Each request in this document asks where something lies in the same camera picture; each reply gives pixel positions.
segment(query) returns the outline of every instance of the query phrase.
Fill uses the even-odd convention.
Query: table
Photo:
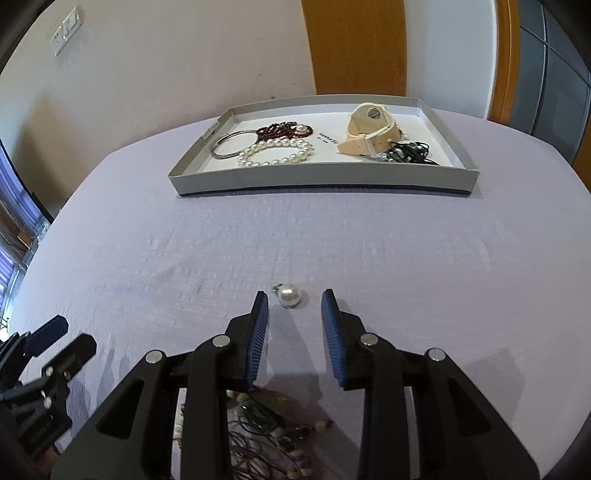
[[[480,168],[469,197],[180,198],[167,173],[211,120],[106,157],[43,240],[11,323],[22,333],[62,314],[60,346],[95,337],[97,355],[72,381],[73,431],[147,351],[190,351],[249,312],[258,290],[289,281],[306,298],[287,310],[269,295],[259,380],[296,398],[302,415],[335,419],[316,447],[327,471],[355,476],[362,424],[362,393],[338,389],[324,352],[320,296],[332,288],[399,349],[443,348],[548,472],[591,408],[591,196],[553,147],[439,114]]]

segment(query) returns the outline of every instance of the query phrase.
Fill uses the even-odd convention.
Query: gray tray
[[[362,102],[384,104],[408,135],[408,140],[428,143],[431,147],[429,158],[440,165],[383,163],[339,154],[336,144],[345,139],[348,115]],[[306,140],[316,150],[306,162],[240,168],[236,158],[218,160],[210,154],[211,145],[228,132],[256,129],[281,121],[297,121],[314,129],[314,134]],[[245,148],[254,138],[254,135],[238,135],[221,145],[219,152]],[[257,154],[256,160],[270,160],[260,155],[273,155],[272,150],[278,149],[265,150]],[[231,108],[197,139],[168,178],[179,195],[304,186],[399,187],[469,193],[478,174],[466,149],[439,116],[419,99],[386,95],[315,95]]]

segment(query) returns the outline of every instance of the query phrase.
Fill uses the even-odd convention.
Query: pearl
[[[295,307],[301,302],[301,293],[295,285],[284,283],[273,287],[273,291],[279,298],[279,303],[284,307]]]

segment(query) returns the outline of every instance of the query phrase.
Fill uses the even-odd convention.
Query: black cord necklace
[[[422,163],[425,165],[439,165],[429,160],[429,145],[423,142],[391,143],[392,148],[382,153],[381,157],[386,162]]]

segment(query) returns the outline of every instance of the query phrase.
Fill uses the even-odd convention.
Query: electrical outlet
[[[51,51],[57,57],[59,52],[64,48],[68,40],[82,25],[82,9],[78,6],[72,10],[66,19],[57,27],[56,32],[49,41]]]
[[[57,27],[56,32],[53,34],[53,37],[49,41],[49,46],[51,47],[51,51],[57,57],[61,49],[64,48],[66,44],[66,38],[64,37],[63,29],[61,25]]]

